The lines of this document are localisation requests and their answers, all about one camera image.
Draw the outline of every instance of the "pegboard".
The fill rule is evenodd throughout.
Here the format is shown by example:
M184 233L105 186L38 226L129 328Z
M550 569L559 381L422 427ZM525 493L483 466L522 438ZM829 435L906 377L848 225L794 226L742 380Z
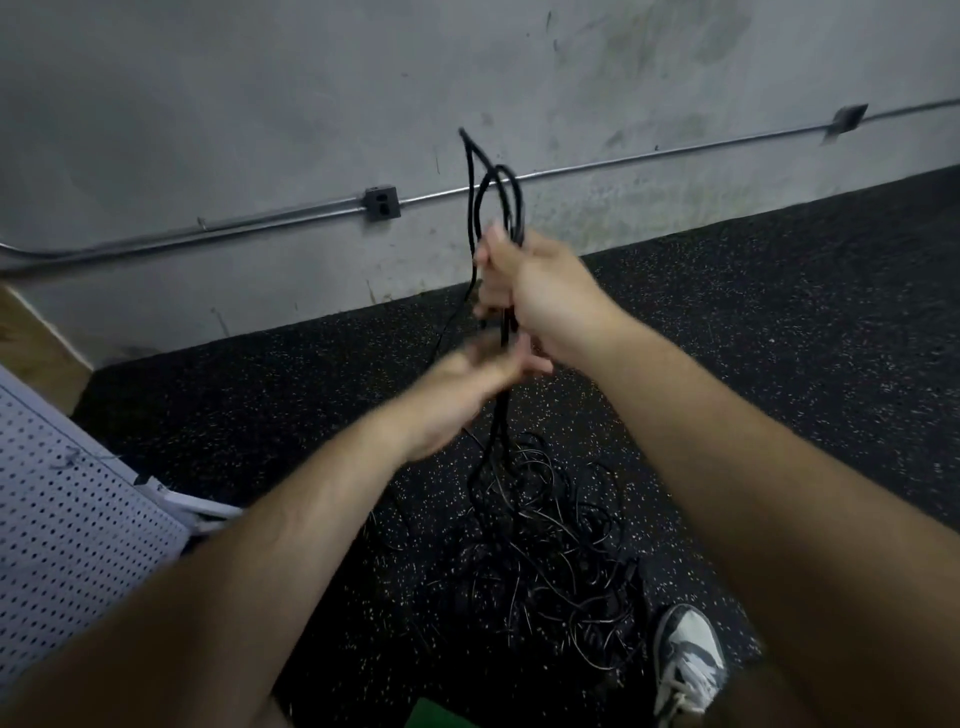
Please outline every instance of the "pegboard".
M189 528L0 368L0 696L160 564Z

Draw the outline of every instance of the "metal pipe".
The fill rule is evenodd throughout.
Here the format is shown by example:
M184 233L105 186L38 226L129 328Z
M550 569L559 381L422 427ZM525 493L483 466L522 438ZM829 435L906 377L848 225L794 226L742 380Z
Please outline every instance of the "metal pipe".
M868 122L891 119L897 116L906 116L908 114L920 113L934 109L945 109L947 107L955 106L960 106L960 98L945 99L927 104L918 104L916 106L881 111L869 116L864 116L860 123L866 124ZM536 180L546 180L555 177L562 177L564 175L576 174L579 172L591 172L627 164L638 164L644 161L651 161L653 159L680 157L683 155L696 154L714 149L754 144L761 141L781 139L788 136L799 136L810 133L825 133L831 128L831 126L832 122L827 124L812 124L809 126L795 127L793 129L783 129L776 132L747 134L745 136L737 136L732 139L723 139L720 141L711 141L704 144L692 144L685 147L675 147L673 149L644 152L638 155L628 155L626 157L602 159L600 161L586 162L584 164L573 164L566 167L539 170L536 172L529 172L525 175L520 175L517 177L517 179L522 182L533 182ZM423 203L436 202L459 195L466 195L467 192L468 187L466 186L454 187L453 189L446 189L440 192L431 192L425 195L401 199L400 206L412 207ZM346 217L348 215L359 215L363 214L364 212L366 212L366 209L362 205L361 198L347 197L341 200L333 200L312 206L289 207L266 213L218 220L215 222L207 222L203 218L198 218L197 226L195 227L181 228L179 230L167 231L152 235L140 235L74 251L30 251L23 248L17 248L0 240L0 251L5 251L9 254L18 255L21 257L39 259L41 261L38 263L0 270L0 279L26 278L34 275L42 275L75 265L102 262L130 255L156 253L158 251L173 250L190 245L203 245L208 242L232 237L234 235L271 230L273 228L283 228L292 225L303 225L322 220L331 220L338 217Z
M624 164L636 164L651 159L663 159L667 157L679 157L681 155L690 155L696 152L705 152L710 149L721 149L723 147L735 147L741 144L752 144L757 141L768 141L769 139L779 139L785 136L796 136L798 134L823 132L830 128L830 124L813 124L807 127L797 127L795 129L783 129L778 132L763 132L748 134L746 136L737 136L733 139L723 139L721 141L709 141L704 144L691 144L686 147L674 147L673 149L662 149L655 152L643 152L638 155L629 155L628 157L617 157L614 159L601 159L600 161L589 161L584 164L572 164L568 167L557 167L555 169L544 169L539 172L528 172L525 175L517 175L518 182L530 182L533 180L547 180L551 177L562 177L577 172L590 172L597 169L607 169L608 167L619 167ZM454 189L445 189L443 192L432 192L428 195L419 195L418 197L408 197L400 200L401 207L419 205L420 203L434 202L443 200L447 197L456 197L457 195L466 195L469 187L455 187Z

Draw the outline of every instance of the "right hand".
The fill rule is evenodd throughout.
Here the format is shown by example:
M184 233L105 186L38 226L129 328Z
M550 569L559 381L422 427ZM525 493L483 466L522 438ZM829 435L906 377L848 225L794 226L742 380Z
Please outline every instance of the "right hand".
M555 359L583 371L611 328L629 316L565 244L528 230L523 247L500 225L487 228L475 262L483 271L477 318L514 307L517 322Z

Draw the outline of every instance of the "sneaker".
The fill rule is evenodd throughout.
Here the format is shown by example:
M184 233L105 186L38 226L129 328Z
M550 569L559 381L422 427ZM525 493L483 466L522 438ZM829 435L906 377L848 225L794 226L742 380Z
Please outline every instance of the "sneaker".
M689 604L675 604L654 636L654 720L668 728L677 713L702 715L727 682L727 661L713 627Z

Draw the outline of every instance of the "left hand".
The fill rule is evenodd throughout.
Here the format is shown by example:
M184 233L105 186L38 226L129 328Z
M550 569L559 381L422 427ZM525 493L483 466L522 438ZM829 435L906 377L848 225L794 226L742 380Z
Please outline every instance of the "left hand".
M530 334L522 331L504 352L499 332L491 332L438 361L384 410L407 439L407 459L420 460L453 440L498 392L525 375L552 373L553 363L533 353Z

